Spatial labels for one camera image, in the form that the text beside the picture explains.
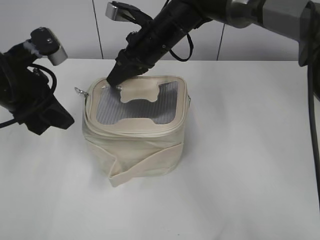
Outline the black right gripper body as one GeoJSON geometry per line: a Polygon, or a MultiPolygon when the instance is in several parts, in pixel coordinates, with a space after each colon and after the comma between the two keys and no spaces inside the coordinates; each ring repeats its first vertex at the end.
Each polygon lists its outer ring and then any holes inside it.
{"type": "Polygon", "coordinates": [[[127,47],[116,58],[115,74],[146,73],[186,35],[187,30],[171,17],[156,17],[127,36],[127,47]]]}

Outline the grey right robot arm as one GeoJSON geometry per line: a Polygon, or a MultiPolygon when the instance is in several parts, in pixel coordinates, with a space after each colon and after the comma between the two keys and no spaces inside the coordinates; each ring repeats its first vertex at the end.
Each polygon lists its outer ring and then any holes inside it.
{"type": "Polygon", "coordinates": [[[105,14],[115,22],[140,26],[127,36],[127,46],[107,76],[112,87],[146,73],[190,31],[211,21],[238,29],[257,25],[297,41],[300,66],[320,51],[320,5],[311,0],[169,0],[155,17],[111,1],[105,14]]]}

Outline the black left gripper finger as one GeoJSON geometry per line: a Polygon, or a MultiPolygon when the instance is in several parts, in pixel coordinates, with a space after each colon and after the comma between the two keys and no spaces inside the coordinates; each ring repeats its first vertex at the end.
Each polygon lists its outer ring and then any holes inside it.
{"type": "Polygon", "coordinates": [[[67,130],[74,123],[74,118],[55,96],[26,118],[27,129],[39,136],[49,127],[67,130]]]}

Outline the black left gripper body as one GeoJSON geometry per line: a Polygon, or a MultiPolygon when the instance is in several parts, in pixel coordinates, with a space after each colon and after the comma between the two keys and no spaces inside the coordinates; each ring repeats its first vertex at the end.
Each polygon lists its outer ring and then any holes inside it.
{"type": "Polygon", "coordinates": [[[36,64],[39,58],[29,51],[7,51],[0,54],[0,106],[13,119],[0,124],[26,125],[26,118],[55,97],[57,77],[48,68],[36,64]]]}

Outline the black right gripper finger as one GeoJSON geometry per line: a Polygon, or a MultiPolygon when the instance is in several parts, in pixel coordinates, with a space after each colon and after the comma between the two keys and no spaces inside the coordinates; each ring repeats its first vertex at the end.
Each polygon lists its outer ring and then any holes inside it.
{"type": "Polygon", "coordinates": [[[135,71],[136,67],[134,65],[116,62],[106,80],[111,87],[116,87],[127,79],[136,76],[135,71]]]}

